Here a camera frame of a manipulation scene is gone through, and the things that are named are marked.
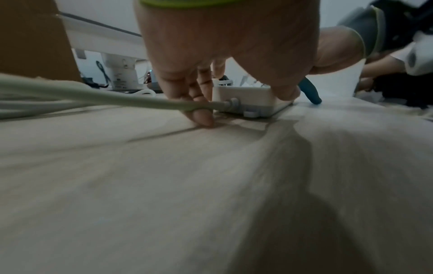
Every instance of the blue handle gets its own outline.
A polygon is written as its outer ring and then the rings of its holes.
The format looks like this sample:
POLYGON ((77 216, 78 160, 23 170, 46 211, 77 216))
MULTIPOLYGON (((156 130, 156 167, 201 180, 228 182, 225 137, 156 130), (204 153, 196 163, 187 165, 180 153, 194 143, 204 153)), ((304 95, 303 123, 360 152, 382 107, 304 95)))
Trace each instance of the blue handle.
POLYGON ((317 88, 306 77, 299 83, 298 86, 300 90, 305 93, 311 103, 314 105, 320 105, 322 103, 319 93, 317 92, 317 88))

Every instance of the hand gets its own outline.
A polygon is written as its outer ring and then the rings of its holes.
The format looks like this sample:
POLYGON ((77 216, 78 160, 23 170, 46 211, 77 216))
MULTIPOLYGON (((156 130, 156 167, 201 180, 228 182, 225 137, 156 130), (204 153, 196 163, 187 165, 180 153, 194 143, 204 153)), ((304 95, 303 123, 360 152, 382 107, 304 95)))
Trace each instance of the hand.
MULTIPOLYGON (((160 9, 135 2, 152 69, 168 98, 212 99, 212 76, 229 57, 286 101, 311 70, 319 34, 319 0, 250 0, 199 9, 160 9)), ((185 115, 213 125, 208 110, 185 115)))
POLYGON ((326 74, 348 68, 364 58, 364 43, 346 27, 320 30, 316 63, 310 74, 326 74))

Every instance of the white junction box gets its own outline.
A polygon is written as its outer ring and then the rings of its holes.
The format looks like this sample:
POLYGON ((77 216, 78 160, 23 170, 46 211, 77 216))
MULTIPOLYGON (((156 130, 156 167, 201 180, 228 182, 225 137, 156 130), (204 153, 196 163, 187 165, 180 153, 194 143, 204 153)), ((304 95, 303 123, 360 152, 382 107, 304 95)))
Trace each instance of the white junction box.
POLYGON ((293 104, 285 102, 272 93, 270 88, 241 88, 215 86, 212 101, 228 101, 237 98, 240 105, 228 113, 241 114, 247 118, 268 118, 287 106, 293 104))

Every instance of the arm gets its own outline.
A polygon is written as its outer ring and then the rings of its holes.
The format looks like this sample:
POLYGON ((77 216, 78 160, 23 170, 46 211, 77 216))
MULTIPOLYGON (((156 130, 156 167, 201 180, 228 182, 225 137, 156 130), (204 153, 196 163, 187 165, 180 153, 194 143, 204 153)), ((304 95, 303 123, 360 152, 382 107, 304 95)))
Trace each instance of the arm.
POLYGON ((364 66, 361 78, 376 78, 382 75, 406 72, 405 63, 391 55, 364 66))

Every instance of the light wood grain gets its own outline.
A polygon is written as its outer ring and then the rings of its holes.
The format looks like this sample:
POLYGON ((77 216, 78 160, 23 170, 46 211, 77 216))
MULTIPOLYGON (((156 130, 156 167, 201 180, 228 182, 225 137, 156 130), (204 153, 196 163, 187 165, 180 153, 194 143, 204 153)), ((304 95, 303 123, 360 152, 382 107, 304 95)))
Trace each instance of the light wood grain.
POLYGON ((323 100, 1 122, 1 272, 433 273, 433 124, 323 100))

